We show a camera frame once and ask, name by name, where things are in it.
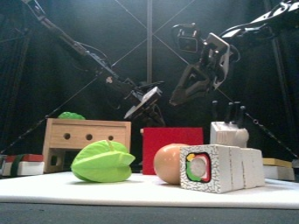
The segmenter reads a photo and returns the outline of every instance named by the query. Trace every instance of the wooden box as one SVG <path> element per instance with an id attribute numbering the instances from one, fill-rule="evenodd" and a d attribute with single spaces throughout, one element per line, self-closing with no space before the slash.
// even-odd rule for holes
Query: wooden box
<path id="1" fill-rule="evenodd" d="M 61 172 L 65 151 L 80 151 L 100 140 L 120 142 L 129 150 L 130 122 L 49 118 L 42 144 L 44 172 Z"/>

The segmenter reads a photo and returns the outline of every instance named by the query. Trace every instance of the white table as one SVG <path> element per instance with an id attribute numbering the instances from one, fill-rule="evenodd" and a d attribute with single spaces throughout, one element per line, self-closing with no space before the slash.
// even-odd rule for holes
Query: white table
<path id="1" fill-rule="evenodd" d="M 299 209 L 299 184 L 265 180 L 265 186 L 222 194 L 194 192 L 156 176 L 132 174 L 118 183 L 88 183 L 70 172 L 0 180 L 0 202 L 140 207 Z"/>

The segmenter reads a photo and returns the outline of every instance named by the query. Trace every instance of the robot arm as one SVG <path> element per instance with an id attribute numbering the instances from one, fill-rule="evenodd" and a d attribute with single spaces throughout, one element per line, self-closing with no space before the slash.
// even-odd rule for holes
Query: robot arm
<path id="1" fill-rule="evenodd" d="M 178 24 L 177 46 L 186 52 L 200 52 L 200 61 L 185 67 L 172 91 L 169 103 L 174 106 L 202 97 L 226 79 L 229 64 L 238 60 L 238 50 L 272 39 L 281 30 L 299 26 L 299 3 L 284 0 L 268 13 L 248 24 L 226 29 L 218 36 L 200 38 L 194 24 Z"/>
<path id="2" fill-rule="evenodd" d="M 150 126 L 164 126 L 164 119 L 154 112 L 154 102 L 161 96 L 161 90 L 154 87 L 149 94 L 150 97 L 148 97 L 148 95 L 145 97 L 142 89 L 137 87 L 129 79 L 121 81 L 120 77 L 108 66 L 108 63 L 94 53 L 89 52 L 85 47 L 60 29 L 60 27 L 50 22 L 45 17 L 45 13 L 38 3 L 34 0 L 21 1 L 28 6 L 41 26 L 46 28 L 54 36 L 60 46 L 65 49 L 69 55 L 94 75 L 98 76 L 105 84 L 124 96 L 124 99 L 132 103 L 133 107 L 129 109 L 125 119 L 133 119 L 142 116 L 150 123 Z"/>

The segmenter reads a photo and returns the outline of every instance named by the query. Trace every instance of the black background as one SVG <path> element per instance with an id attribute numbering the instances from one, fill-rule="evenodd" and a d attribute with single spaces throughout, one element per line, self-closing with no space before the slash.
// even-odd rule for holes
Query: black background
<path id="1" fill-rule="evenodd" d="M 152 61 L 146 61 L 148 2 L 152 2 L 153 47 Z M 40 0 L 48 19 L 68 35 L 96 47 L 108 57 L 114 72 L 138 83 L 146 81 L 148 66 L 152 81 L 164 81 L 158 87 L 162 97 L 157 102 L 166 127 L 202 127 L 204 143 L 209 142 L 210 102 L 218 101 L 218 119 L 232 101 L 241 101 L 246 112 L 275 134 L 287 147 L 297 153 L 297 31 L 283 33 L 276 41 L 250 48 L 241 53 L 233 72 L 220 86 L 220 91 L 205 98 L 173 107 L 168 101 L 186 64 L 197 54 L 180 52 L 174 46 L 170 29 L 173 25 L 196 23 L 201 37 L 209 32 L 220 34 L 234 25 L 241 25 L 263 15 L 277 1 L 237 0 Z M 0 43 L 1 50 L 1 149 L 48 115 L 89 83 L 93 76 L 85 73 L 73 58 L 56 44 L 49 33 L 33 22 L 30 13 L 18 1 L 1 1 L 1 39 L 20 36 L 14 28 L 29 29 L 32 38 L 22 63 L 17 87 L 5 82 L 6 61 L 16 57 L 10 51 L 14 41 Z M 50 116 L 64 111 L 76 112 L 86 119 L 124 121 L 130 105 L 121 103 L 117 93 L 96 80 L 84 91 Z M 140 121 L 132 123 L 130 152 L 134 163 L 141 162 L 142 139 Z M 264 157 L 291 160 L 291 154 L 273 138 L 260 130 L 249 119 L 248 147 L 260 149 Z M 6 154 L 42 153 L 45 122 L 18 141 Z"/>

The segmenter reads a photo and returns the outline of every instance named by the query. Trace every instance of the red box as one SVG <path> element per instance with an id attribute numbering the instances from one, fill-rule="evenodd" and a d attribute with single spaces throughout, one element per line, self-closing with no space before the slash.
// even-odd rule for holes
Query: red box
<path id="1" fill-rule="evenodd" d="M 154 175 L 154 153 L 166 144 L 202 144 L 201 128 L 144 128 L 142 174 Z"/>
<path id="2" fill-rule="evenodd" d="M 6 163 L 12 163 L 14 161 L 14 157 L 16 156 L 6 156 L 4 161 Z M 22 156 L 22 160 L 21 161 L 25 161 L 25 162 L 42 162 L 42 155 L 25 154 Z"/>

